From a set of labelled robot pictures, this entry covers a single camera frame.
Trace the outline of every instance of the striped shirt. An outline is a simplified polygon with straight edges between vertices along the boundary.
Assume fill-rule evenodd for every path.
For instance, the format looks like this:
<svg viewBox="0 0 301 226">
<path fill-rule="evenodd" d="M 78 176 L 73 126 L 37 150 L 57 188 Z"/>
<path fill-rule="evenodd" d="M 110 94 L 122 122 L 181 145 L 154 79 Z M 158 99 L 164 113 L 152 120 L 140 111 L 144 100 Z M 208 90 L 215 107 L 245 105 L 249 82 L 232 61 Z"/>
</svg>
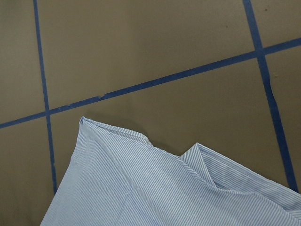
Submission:
<svg viewBox="0 0 301 226">
<path fill-rule="evenodd" d="M 142 134 L 82 117 L 70 165 L 41 225 L 301 225 L 299 194 L 204 150 L 195 144 L 178 157 Z M 250 181 L 241 185 L 246 172 Z M 257 183 L 272 186 L 258 191 Z M 277 200 L 273 191 L 288 198 Z"/>
</svg>

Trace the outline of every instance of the blue tape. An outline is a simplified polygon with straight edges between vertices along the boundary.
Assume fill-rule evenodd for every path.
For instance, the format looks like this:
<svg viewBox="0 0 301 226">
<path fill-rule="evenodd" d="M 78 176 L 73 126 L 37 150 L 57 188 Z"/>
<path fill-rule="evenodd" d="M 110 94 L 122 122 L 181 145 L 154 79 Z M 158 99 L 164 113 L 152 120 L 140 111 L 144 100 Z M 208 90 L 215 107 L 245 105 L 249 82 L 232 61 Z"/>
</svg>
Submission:
<svg viewBox="0 0 301 226">
<path fill-rule="evenodd" d="M 262 43 L 261 43 L 258 27 L 256 24 L 252 4 L 251 4 L 250 0 L 243 0 L 243 3 L 244 3 L 245 11 L 246 11 L 246 16 L 247 16 L 247 20 L 249 23 L 250 31 L 251 31 L 251 36 L 253 39 L 253 44 L 255 47 L 255 52 L 257 54 L 257 61 L 258 61 L 258 65 L 260 68 L 261 77 L 262 77 L 265 93 L 267 96 L 267 100 L 268 100 L 268 104 L 269 104 L 269 108 L 270 108 L 270 112 L 271 112 L 271 116 L 272 116 L 272 120 L 273 120 L 273 124 L 274 124 L 274 129 L 275 129 L 283 165 L 285 168 L 286 179 L 287 179 L 289 187 L 292 190 L 298 192 L 298 187 L 297 187 L 295 175 L 293 172 L 293 165 L 292 165 L 291 157 L 290 157 L 290 154 L 288 151 L 288 146 L 287 146 L 285 133 L 284 133 L 281 118 L 280 118 L 280 113 L 279 113 L 278 106 L 277 106 L 276 100 L 274 98 L 271 84 L 270 84 L 269 69 L 268 69 L 268 65 L 267 65 L 267 62 L 265 59 L 265 55 L 264 55 L 266 50 L 263 50 L 263 48 L 262 48 Z M 292 46 L 297 43 L 298 43 L 298 41 L 292 41 L 292 42 L 286 43 L 285 46 L 287 48 L 288 46 Z M 284 48 L 284 45 L 283 44 L 276 45 L 276 46 L 267 48 L 267 50 L 278 51 L 280 48 Z"/>
<path fill-rule="evenodd" d="M 40 112 L 40 113 L 37 113 L 37 114 L 32 114 L 30 116 L 26 116 L 26 117 L 21 118 L 21 119 L 5 122 L 3 124 L 0 124 L 0 129 L 5 128 L 5 127 L 9 127 L 9 126 L 13 126 L 13 125 L 17 125 L 17 124 L 22 123 L 22 122 L 42 118 L 42 117 L 45 117 L 45 112 Z"/>
<path fill-rule="evenodd" d="M 52 142 L 49 103 L 48 103 L 48 94 L 47 94 L 46 78 L 45 78 L 45 70 L 44 70 L 44 61 L 43 61 L 42 43 L 41 43 L 41 35 L 40 35 L 40 24 L 39 24 L 37 0 L 33 0 L 33 8 L 34 8 L 34 18 L 35 18 L 35 24 L 36 24 L 41 79 L 42 79 L 43 95 L 44 95 L 44 103 L 45 103 L 45 116 L 46 116 L 46 121 L 47 121 L 47 130 L 48 130 L 48 142 L 49 142 L 53 192 L 54 192 L 54 194 L 56 194 L 57 185 L 56 185 L 56 172 L 55 172 L 55 157 L 54 157 L 53 142 Z"/>
<path fill-rule="evenodd" d="M 225 67 L 225 66 L 228 66 L 228 65 L 236 64 L 236 63 L 246 61 L 246 60 L 249 60 L 249 59 L 253 59 L 253 58 L 256 58 L 256 53 L 255 52 L 249 52 L 249 53 L 241 54 L 241 55 L 238 55 L 238 56 L 230 57 L 230 58 L 227 58 L 227 59 L 224 59 L 224 60 L 221 60 L 221 61 L 217 61 L 217 62 L 214 62 L 214 63 L 211 63 L 211 64 L 207 64 L 207 65 L 196 67 L 196 68 L 193 68 L 193 69 L 189 69 L 189 70 L 186 70 L 186 71 L 183 71 L 183 72 L 171 74 L 171 75 L 159 78 L 159 79 L 154 79 L 154 80 L 151 80 L 151 81 L 147 81 L 147 82 L 144 82 L 144 83 L 141 83 L 141 84 L 138 84 L 138 85 L 134 85 L 134 86 L 131 86 L 131 87 L 127 87 L 127 88 L 124 88 L 124 89 L 119 89 L 119 90 L 116 90 L 114 92 L 107 93 L 103 97 L 92 97 L 92 98 L 82 100 L 82 101 L 79 101 L 79 102 L 76 102 L 76 103 L 73 103 L 73 104 L 70 104 L 70 105 L 58 107 L 58 108 L 50 110 L 50 114 L 64 112 L 64 111 L 67 111 L 67 110 L 70 110 L 70 109 L 73 109 L 73 108 L 76 108 L 76 107 L 81 107 L 81 106 L 92 104 L 92 103 L 95 103 L 95 102 L 98 102 L 98 101 L 102 101 L 102 100 L 110 99 L 110 98 L 113 98 L 113 97 L 121 96 L 121 95 L 124 95 L 124 94 L 127 94 L 127 93 L 131 93 L 131 92 L 146 89 L 146 88 L 149 88 L 149 87 L 157 86 L 157 85 L 164 84 L 164 83 L 167 83 L 167 82 L 170 82 L 170 81 L 186 78 L 186 77 L 189 77 L 189 76 L 192 76 L 192 75 L 196 75 L 196 74 L 199 74 L 199 73 L 211 71 L 211 70 L 214 70 L 214 69 L 217 69 L 217 68 L 221 68 L 221 67 Z"/>
<path fill-rule="evenodd" d="M 289 48 L 294 48 L 297 46 L 301 46 L 301 38 L 286 41 L 284 43 L 280 43 L 280 44 L 277 44 L 274 46 L 266 47 L 266 48 L 264 48 L 263 52 L 265 55 L 267 55 L 267 54 L 276 53 L 276 52 L 279 52 L 282 50 L 286 50 Z"/>
</svg>

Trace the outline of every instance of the floor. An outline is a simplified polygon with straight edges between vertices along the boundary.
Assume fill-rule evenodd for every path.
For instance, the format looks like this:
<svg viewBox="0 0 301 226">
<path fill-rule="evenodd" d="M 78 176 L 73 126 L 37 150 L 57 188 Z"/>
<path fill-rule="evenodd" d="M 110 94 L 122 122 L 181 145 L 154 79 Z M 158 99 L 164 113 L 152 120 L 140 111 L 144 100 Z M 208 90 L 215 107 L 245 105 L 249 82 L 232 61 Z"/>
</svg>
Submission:
<svg viewBox="0 0 301 226">
<path fill-rule="evenodd" d="M 39 225 L 81 116 L 301 190 L 301 1 L 0 1 L 0 224 Z"/>
</svg>

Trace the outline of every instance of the brown tile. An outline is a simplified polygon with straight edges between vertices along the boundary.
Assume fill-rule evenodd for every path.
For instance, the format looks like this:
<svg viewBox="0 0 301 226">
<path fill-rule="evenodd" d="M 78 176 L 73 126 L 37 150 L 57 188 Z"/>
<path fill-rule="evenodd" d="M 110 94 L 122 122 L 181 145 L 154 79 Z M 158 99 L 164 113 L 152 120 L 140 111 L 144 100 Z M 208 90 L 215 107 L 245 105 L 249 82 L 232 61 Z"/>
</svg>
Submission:
<svg viewBox="0 0 301 226">
<path fill-rule="evenodd" d="M 252 0 L 264 47 L 301 37 L 300 0 Z"/>
<path fill-rule="evenodd" d="M 41 1 L 50 108 L 253 51 L 242 1 Z"/>
<path fill-rule="evenodd" d="M 0 225 L 40 225 L 53 198 L 45 118 L 0 129 Z"/>
<path fill-rule="evenodd" d="M 301 47 L 267 55 L 271 85 L 280 111 L 299 190 L 301 189 Z"/>
<path fill-rule="evenodd" d="M 0 2 L 0 123 L 45 110 L 32 1 Z"/>
<path fill-rule="evenodd" d="M 139 131 L 176 155 L 199 142 L 287 185 L 255 59 L 52 115 L 58 182 L 82 115 Z"/>
</svg>

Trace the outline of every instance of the floor tile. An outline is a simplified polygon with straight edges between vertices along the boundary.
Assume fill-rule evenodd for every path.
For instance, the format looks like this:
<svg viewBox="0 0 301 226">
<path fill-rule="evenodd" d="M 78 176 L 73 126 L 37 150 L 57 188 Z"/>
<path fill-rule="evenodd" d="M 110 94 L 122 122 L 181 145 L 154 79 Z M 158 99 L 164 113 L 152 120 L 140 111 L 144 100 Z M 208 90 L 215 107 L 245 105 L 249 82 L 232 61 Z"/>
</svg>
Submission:
<svg viewBox="0 0 301 226">
<path fill-rule="evenodd" d="M 264 47 L 301 38 L 300 0 L 251 0 Z"/>
<path fill-rule="evenodd" d="M 45 118 L 0 129 L 0 225 L 40 225 L 53 198 Z"/>
<path fill-rule="evenodd" d="M 32 1 L 0 2 L 0 123 L 45 110 Z"/>
</svg>

